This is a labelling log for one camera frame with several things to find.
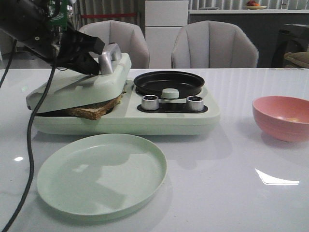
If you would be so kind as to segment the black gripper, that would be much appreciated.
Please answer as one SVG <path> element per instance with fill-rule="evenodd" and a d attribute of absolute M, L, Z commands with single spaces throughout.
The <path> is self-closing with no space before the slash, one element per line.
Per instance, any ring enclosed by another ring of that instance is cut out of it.
<path fill-rule="evenodd" d="M 90 53 L 101 55 L 105 43 L 99 38 L 77 31 L 71 23 L 51 31 L 52 45 L 57 50 L 56 65 L 82 74 L 99 74 L 100 67 Z"/>

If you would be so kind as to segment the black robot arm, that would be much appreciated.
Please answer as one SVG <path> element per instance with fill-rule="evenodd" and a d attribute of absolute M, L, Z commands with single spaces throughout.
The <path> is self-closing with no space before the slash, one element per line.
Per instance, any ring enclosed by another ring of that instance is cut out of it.
<path fill-rule="evenodd" d="M 71 0 L 2 0 L 0 28 L 50 65 L 99 74 L 100 66 L 90 54 L 100 55 L 105 44 L 68 21 L 72 4 Z"/>

